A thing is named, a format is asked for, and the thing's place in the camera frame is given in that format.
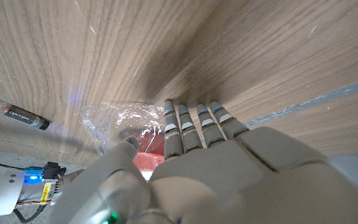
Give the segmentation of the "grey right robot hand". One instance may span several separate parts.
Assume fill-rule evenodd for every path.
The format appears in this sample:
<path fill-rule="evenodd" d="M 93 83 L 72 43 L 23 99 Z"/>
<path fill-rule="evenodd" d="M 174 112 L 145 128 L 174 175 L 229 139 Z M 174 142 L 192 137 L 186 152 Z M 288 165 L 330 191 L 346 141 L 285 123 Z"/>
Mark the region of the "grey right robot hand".
<path fill-rule="evenodd" d="M 43 167 L 26 167 L 16 208 L 29 205 L 54 205 L 67 185 L 82 172 L 83 169 L 67 173 L 67 168 L 61 167 L 56 162 L 47 162 Z"/>

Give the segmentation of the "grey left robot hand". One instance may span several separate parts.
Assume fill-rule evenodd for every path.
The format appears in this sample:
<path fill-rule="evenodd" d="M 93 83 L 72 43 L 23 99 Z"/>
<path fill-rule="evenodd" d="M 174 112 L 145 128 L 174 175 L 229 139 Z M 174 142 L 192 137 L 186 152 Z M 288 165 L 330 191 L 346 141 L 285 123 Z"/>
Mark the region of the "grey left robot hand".
<path fill-rule="evenodd" d="M 358 188 L 318 151 L 248 129 L 220 103 L 164 104 L 165 160 L 145 180 L 129 136 L 63 190 L 50 223 L 358 223 Z"/>

